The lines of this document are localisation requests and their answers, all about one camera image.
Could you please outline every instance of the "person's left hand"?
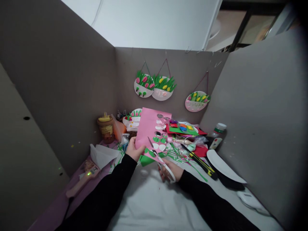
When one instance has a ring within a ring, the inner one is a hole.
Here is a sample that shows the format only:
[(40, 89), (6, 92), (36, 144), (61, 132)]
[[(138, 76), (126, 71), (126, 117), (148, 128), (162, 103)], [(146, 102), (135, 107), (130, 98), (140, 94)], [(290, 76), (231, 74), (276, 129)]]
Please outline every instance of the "person's left hand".
[(138, 162), (140, 155), (144, 152), (146, 146), (143, 145), (140, 148), (136, 149), (135, 147), (136, 137), (132, 137), (129, 141), (129, 144), (126, 149), (126, 154), (133, 158), (136, 162)]

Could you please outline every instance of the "scissors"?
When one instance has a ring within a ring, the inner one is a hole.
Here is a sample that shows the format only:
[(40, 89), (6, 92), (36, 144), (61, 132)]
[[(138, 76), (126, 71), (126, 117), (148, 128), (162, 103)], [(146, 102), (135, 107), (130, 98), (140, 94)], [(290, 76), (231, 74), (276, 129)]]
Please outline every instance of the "scissors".
[[(150, 144), (151, 144), (151, 147), (154, 148), (154, 146), (153, 146), (153, 144), (152, 144), (152, 142), (151, 142), (151, 140), (150, 140), (149, 137), (148, 137), (148, 139), (149, 139), (149, 142), (150, 142)], [(172, 171), (170, 170), (170, 168), (166, 165), (166, 163), (161, 159), (161, 157), (159, 156), (159, 154), (158, 154), (154, 149), (152, 150), (152, 152), (155, 154), (155, 156), (157, 156), (157, 158), (158, 158), (159, 161), (161, 161), (162, 163), (164, 163), (163, 166), (167, 169), (167, 171), (169, 172), (169, 174), (170, 174), (170, 176), (171, 176), (172, 179), (171, 179), (169, 176), (167, 176), (167, 177), (169, 178), (170, 183), (174, 183), (174, 182), (175, 182), (175, 176), (174, 176), (174, 174), (172, 173)], [(161, 164), (160, 162), (158, 162), (158, 166), (160, 167), (161, 172), (163, 172), (163, 167), (162, 167), (162, 164)]]

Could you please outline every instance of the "red paper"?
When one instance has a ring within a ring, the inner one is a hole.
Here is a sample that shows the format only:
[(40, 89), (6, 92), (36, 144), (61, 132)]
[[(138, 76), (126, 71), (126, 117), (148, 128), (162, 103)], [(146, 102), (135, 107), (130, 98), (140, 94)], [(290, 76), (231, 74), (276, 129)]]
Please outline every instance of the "red paper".
[(196, 146), (196, 150), (193, 151), (198, 157), (206, 157), (206, 153), (208, 151), (207, 147), (199, 147)]

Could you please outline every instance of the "hand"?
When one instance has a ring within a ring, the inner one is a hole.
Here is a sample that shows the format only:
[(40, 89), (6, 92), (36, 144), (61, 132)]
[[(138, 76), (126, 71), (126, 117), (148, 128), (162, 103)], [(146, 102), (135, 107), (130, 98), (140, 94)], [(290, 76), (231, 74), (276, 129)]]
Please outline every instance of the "hand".
[[(181, 167), (179, 167), (178, 165), (176, 165), (175, 163), (163, 159), (164, 162), (166, 163), (166, 165), (170, 168), (171, 172), (173, 173), (173, 175), (175, 176), (175, 180), (176, 182), (179, 182), (179, 180), (182, 177), (182, 174), (184, 172), (184, 169), (182, 169)], [(163, 182), (165, 182), (165, 180), (167, 179), (167, 181), (170, 181), (168, 177), (172, 178), (171, 175), (169, 174), (168, 170), (163, 166), (162, 167), (162, 171), (160, 169), (160, 167), (157, 165), (158, 167), (158, 171), (160, 173), (160, 177), (162, 179)]]
[(129, 141), (129, 144), (126, 149), (126, 154), (133, 158), (136, 162), (138, 162), (140, 155), (144, 152), (146, 146), (143, 145), (140, 148), (136, 149), (135, 147), (136, 137), (132, 137)]

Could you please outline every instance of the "white cloth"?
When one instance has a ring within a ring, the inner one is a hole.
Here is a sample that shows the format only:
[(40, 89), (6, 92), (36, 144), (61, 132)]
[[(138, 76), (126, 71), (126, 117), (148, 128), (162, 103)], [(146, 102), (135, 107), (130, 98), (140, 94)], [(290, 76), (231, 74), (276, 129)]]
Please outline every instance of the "white cloth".
[[(179, 166), (204, 182), (191, 166), (187, 164)], [(203, 170), (198, 169), (198, 171), (203, 174), (208, 180), (208, 184), (220, 197), (229, 201), (235, 209), (260, 230), (283, 230), (274, 218), (250, 210), (240, 202), (236, 192), (224, 187), (219, 180), (212, 180)], [(207, 199), (210, 200), (206, 196), (200, 198), (200, 200)], [(177, 184), (162, 183), (157, 164), (154, 162), (145, 167), (140, 164), (136, 167), (120, 208), (111, 220), (108, 230), (188, 231), (211, 229), (199, 214), (190, 197)]]

